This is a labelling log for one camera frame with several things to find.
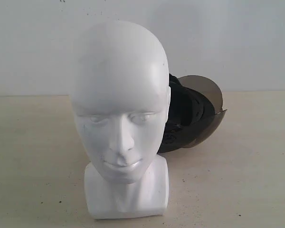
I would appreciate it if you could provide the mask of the black helmet with tinted visor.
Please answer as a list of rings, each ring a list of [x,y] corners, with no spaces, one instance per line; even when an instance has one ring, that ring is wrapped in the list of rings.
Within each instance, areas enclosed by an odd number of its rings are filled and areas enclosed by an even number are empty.
[[[226,110],[219,86],[211,79],[169,75],[171,102],[159,153],[192,148],[209,138]]]

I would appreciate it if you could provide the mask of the white mannequin head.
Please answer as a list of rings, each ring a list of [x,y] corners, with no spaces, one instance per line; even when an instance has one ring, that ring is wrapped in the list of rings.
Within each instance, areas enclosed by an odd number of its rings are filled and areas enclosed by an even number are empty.
[[[79,40],[70,93],[89,158],[85,199],[95,219],[163,215],[169,200],[166,159],[158,155],[171,89],[165,50],[128,21],[91,27]]]

